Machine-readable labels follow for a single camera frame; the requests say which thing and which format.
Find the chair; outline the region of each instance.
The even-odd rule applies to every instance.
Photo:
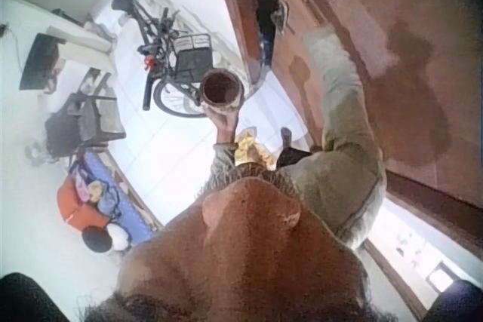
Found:
[[[126,137],[115,97],[70,94],[46,122],[47,150],[54,158],[87,150],[103,152],[108,142]]]

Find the gray sweater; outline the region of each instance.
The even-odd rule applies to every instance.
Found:
[[[346,246],[367,237],[386,191],[380,150],[368,123],[354,63],[331,26],[303,36],[325,91],[323,151],[282,168],[302,202]],[[212,173],[234,167],[236,144],[216,144]]]

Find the bicycle handlebar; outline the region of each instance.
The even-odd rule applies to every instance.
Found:
[[[151,108],[151,94],[152,94],[152,86],[154,85],[154,79],[149,77],[146,80],[146,86],[144,88],[144,99],[143,99],[143,110],[149,111]]]

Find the bicycle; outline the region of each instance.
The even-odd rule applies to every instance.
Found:
[[[143,110],[150,109],[152,96],[157,107],[170,115],[206,117],[199,88],[205,73],[213,69],[210,35],[180,35],[183,31],[173,29],[179,11],[169,17],[164,8],[162,17],[154,18],[137,0],[113,0],[111,8],[134,18],[143,38],[144,45],[137,49],[148,71]]]

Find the floor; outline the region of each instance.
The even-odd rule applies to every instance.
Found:
[[[142,110],[146,71],[136,52],[142,43],[140,32],[134,20],[122,27],[110,23],[118,39],[112,52],[117,74],[109,83],[118,97],[128,136],[112,142],[109,150],[145,204],[165,224],[195,200],[207,180],[216,131],[208,119],[177,118],[155,106],[148,112]],[[308,148],[305,125],[278,79],[269,72],[262,87],[243,105],[237,133],[255,127],[257,141],[276,153],[281,148],[282,126],[292,130],[299,147]]]

